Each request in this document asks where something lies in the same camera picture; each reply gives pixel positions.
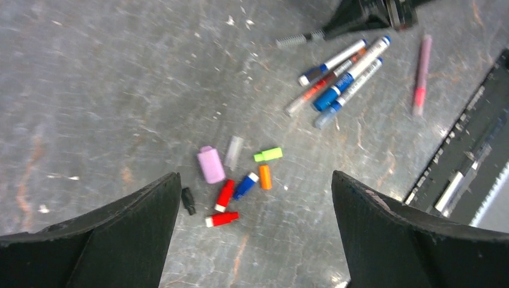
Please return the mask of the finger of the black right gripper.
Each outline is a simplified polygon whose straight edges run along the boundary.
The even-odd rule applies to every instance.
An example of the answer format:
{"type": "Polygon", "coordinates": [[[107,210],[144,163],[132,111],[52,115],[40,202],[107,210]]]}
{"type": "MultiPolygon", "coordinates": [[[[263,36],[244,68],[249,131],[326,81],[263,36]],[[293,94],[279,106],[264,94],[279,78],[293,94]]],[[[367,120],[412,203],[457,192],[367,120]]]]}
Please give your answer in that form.
{"type": "Polygon", "coordinates": [[[428,2],[431,0],[386,0],[391,27],[402,31],[415,26],[418,23],[417,8],[428,2]]]}
{"type": "Polygon", "coordinates": [[[385,29],[390,20],[384,1],[341,1],[330,21],[322,30],[324,39],[333,39],[342,34],[385,29]]]}

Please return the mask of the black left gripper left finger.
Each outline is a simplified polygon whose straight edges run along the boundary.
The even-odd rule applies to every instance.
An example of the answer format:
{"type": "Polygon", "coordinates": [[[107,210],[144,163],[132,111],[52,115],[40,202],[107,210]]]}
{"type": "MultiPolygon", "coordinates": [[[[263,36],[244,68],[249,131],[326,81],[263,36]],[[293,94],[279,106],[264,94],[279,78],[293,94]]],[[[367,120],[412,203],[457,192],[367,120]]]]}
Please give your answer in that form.
{"type": "Polygon", "coordinates": [[[1,237],[2,287],[158,287],[181,202],[168,173],[35,233],[1,237]]]}

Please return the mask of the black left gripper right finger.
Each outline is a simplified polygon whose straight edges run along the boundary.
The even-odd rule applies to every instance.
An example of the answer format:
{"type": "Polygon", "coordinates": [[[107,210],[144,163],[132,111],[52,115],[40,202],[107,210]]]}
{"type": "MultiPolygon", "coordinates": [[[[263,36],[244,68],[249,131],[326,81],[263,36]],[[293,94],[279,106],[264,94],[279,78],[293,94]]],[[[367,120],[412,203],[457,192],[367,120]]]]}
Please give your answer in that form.
{"type": "Polygon", "coordinates": [[[335,171],[351,287],[507,287],[508,235],[439,218],[335,171]]]}

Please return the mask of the pink gel pen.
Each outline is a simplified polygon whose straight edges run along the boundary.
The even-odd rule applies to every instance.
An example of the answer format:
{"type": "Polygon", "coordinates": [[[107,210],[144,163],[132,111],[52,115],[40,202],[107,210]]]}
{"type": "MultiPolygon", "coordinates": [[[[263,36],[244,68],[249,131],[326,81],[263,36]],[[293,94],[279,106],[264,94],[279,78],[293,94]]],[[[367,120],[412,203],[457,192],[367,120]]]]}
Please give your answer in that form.
{"type": "Polygon", "coordinates": [[[432,36],[429,34],[424,34],[421,41],[419,63],[416,73],[414,103],[412,110],[412,114],[414,116],[423,115],[431,48],[432,36]]]}

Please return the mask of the black marker cap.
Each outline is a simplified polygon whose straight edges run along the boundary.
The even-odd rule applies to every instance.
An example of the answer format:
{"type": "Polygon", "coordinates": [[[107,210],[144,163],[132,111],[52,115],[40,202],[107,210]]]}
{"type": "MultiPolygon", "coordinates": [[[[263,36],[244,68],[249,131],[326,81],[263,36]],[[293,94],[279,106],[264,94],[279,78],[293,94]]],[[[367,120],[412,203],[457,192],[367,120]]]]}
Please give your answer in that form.
{"type": "Polygon", "coordinates": [[[196,213],[195,201],[189,187],[185,187],[182,189],[181,200],[188,214],[194,215],[196,213]]]}

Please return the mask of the dark blue capped marker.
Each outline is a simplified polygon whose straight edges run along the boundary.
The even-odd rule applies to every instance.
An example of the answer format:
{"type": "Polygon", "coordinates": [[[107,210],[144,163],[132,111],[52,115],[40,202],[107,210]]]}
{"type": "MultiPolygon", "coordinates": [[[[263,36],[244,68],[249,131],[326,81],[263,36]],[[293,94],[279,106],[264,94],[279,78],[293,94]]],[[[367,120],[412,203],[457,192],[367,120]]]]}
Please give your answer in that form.
{"type": "Polygon", "coordinates": [[[309,85],[311,82],[315,81],[321,76],[324,76],[334,67],[338,66],[345,60],[347,60],[352,55],[356,54],[361,49],[365,48],[367,46],[367,40],[366,39],[360,39],[356,42],[354,42],[352,45],[347,47],[345,50],[342,50],[329,60],[325,61],[324,63],[321,63],[315,67],[312,67],[311,69],[304,72],[299,78],[298,83],[304,87],[309,85]]]}

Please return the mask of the clear red ballpoint pen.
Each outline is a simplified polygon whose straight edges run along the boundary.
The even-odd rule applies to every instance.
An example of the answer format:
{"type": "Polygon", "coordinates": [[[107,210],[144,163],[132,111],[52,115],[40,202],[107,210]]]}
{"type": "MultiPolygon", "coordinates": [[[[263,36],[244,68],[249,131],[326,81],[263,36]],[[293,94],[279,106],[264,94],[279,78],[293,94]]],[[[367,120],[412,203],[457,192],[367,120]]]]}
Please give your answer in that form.
{"type": "Polygon", "coordinates": [[[339,76],[344,73],[351,65],[353,65],[357,60],[363,56],[366,52],[366,48],[362,48],[356,53],[354,53],[347,60],[342,62],[340,65],[327,72],[326,75],[321,77],[317,82],[312,84],[310,88],[304,91],[300,96],[294,99],[291,103],[289,103],[284,108],[284,113],[287,116],[293,117],[297,112],[313,97],[316,97],[318,94],[323,92],[326,88],[330,87],[334,81],[336,81],[339,76]]]}

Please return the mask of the blue capped thick marker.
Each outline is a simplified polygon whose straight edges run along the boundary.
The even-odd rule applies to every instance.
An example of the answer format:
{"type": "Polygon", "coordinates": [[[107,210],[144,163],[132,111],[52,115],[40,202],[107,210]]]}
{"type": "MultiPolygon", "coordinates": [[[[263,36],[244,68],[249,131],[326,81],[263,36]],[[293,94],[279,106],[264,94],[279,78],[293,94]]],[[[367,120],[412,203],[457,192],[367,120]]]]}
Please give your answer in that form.
{"type": "Polygon", "coordinates": [[[386,35],[377,39],[364,53],[364,55],[351,67],[349,67],[321,96],[314,102],[313,107],[318,111],[324,111],[334,100],[337,99],[345,90],[358,79],[367,67],[380,56],[391,44],[391,38],[386,35]]]}

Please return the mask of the red marker cap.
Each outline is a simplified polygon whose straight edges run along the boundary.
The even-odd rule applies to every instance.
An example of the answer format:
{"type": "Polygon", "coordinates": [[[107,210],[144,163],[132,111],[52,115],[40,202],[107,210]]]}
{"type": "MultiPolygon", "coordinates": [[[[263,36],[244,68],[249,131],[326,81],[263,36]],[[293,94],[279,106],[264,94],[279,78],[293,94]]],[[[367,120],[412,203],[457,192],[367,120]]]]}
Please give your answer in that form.
{"type": "Polygon", "coordinates": [[[206,227],[216,227],[229,224],[239,218],[238,212],[222,212],[205,218],[206,227]]]}
{"type": "Polygon", "coordinates": [[[233,196],[235,181],[227,179],[221,188],[214,209],[218,212],[225,212],[230,199],[233,196]]]}

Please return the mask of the clear blue ballpoint pen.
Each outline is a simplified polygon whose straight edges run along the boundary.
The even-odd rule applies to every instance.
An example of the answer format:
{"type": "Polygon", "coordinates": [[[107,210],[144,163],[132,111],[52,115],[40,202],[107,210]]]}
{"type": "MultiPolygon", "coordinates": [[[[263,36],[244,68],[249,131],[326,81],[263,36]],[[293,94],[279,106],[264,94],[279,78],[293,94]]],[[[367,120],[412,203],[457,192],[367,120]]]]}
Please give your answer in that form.
{"type": "Polygon", "coordinates": [[[382,67],[383,58],[378,57],[364,70],[362,75],[342,92],[314,121],[314,127],[322,129],[336,116],[337,112],[362,88],[362,86],[382,67]]]}

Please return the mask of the purple highlighter cap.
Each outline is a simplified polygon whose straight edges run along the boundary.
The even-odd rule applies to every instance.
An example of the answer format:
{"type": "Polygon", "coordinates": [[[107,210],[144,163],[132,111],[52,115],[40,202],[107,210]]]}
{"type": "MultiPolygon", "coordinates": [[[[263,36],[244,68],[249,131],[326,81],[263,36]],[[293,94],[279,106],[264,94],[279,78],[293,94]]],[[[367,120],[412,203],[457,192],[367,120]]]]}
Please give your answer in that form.
{"type": "Polygon", "coordinates": [[[212,146],[201,147],[197,159],[203,177],[208,184],[215,184],[225,179],[224,168],[216,148],[212,146]]]}

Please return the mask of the blue marker cap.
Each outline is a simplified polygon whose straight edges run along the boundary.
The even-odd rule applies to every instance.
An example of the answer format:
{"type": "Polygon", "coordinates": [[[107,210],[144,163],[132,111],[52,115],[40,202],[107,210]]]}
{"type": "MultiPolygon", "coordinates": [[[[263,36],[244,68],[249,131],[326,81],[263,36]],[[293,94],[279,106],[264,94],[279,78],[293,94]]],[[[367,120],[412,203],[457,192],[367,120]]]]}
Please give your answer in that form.
{"type": "Polygon", "coordinates": [[[257,174],[251,172],[244,177],[244,179],[237,185],[233,198],[235,200],[239,200],[242,198],[247,192],[249,192],[253,186],[258,182],[259,177],[257,174]]]}

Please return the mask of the orange marker cap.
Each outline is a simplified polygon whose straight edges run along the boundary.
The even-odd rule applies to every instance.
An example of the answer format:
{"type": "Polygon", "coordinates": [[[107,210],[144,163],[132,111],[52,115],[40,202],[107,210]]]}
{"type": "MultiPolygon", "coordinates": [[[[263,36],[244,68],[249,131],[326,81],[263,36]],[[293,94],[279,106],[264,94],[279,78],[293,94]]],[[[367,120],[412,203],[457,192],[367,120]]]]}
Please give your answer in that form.
{"type": "Polygon", "coordinates": [[[260,185],[264,190],[272,188],[270,167],[267,164],[259,166],[260,185]]]}

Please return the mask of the green marker cap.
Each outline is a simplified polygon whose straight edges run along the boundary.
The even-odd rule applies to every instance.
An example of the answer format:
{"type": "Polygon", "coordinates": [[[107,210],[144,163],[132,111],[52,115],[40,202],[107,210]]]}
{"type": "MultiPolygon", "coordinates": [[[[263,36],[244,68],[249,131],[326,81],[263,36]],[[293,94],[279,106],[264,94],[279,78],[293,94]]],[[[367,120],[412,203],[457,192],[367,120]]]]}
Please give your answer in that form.
{"type": "Polygon", "coordinates": [[[282,158],[283,151],[281,147],[271,148],[254,154],[253,158],[255,162],[270,161],[278,158],[282,158]]]}

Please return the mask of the clear purple pen cap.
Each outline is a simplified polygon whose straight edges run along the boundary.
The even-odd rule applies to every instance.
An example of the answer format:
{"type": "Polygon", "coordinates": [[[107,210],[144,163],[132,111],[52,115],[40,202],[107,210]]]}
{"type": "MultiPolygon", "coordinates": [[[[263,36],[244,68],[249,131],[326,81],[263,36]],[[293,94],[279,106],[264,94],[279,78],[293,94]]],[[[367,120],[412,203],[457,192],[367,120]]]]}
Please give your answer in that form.
{"type": "Polygon", "coordinates": [[[234,171],[239,155],[243,147],[244,139],[239,136],[232,136],[224,159],[224,165],[234,171]]]}

